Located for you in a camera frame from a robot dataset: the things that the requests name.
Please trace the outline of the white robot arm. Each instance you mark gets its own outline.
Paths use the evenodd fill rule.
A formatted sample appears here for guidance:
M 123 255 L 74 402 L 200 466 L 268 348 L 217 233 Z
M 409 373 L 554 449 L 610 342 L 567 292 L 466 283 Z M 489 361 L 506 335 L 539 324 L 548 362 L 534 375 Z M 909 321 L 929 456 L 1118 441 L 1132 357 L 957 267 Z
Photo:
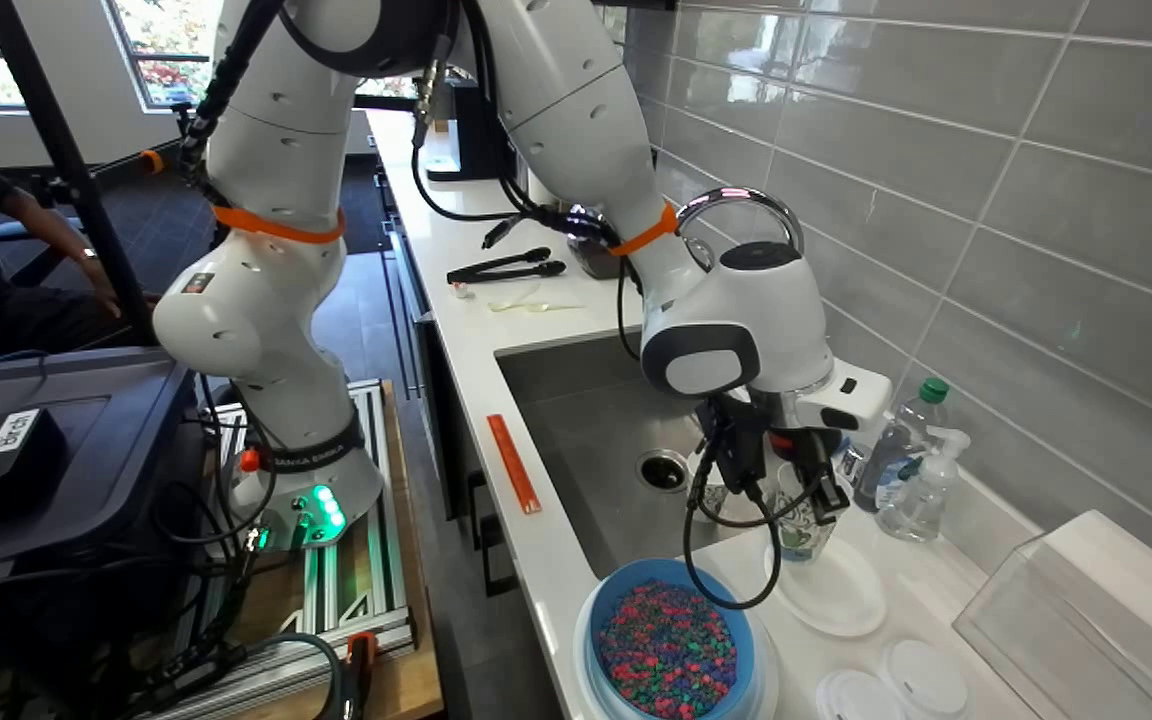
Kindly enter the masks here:
M 223 238 L 152 311 L 164 350 L 241 387 L 259 459 L 241 499 L 278 548 L 332 542 L 381 497 L 344 375 L 313 317 L 344 265 L 342 173 L 354 88 L 468 48 L 525 162 L 598 212 L 598 236 L 645 289 L 645 375 L 685 400 L 735 387 L 777 428 L 866 415 L 826 338 L 803 252 L 751 238 L 685 246 L 685 212 L 654 184 L 639 99 L 592 0 L 228 0 L 217 76 L 186 132 Z

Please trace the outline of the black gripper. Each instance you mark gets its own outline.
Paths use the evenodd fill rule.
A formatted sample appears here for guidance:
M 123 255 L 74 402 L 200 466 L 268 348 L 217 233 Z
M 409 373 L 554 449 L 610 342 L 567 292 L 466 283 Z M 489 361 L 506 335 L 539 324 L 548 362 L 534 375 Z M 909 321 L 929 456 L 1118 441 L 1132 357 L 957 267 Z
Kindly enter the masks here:
M 787 428 L 777 419 L 777 400 L 718 397 L 700 407 L 703 434 L 718 442 L 723 486 L 758 497 L 765 456 L 803 463 L 803 491 L 817 524 L 837 524 L 847 491 L 834 471 L 834 434 L 826 428 Z

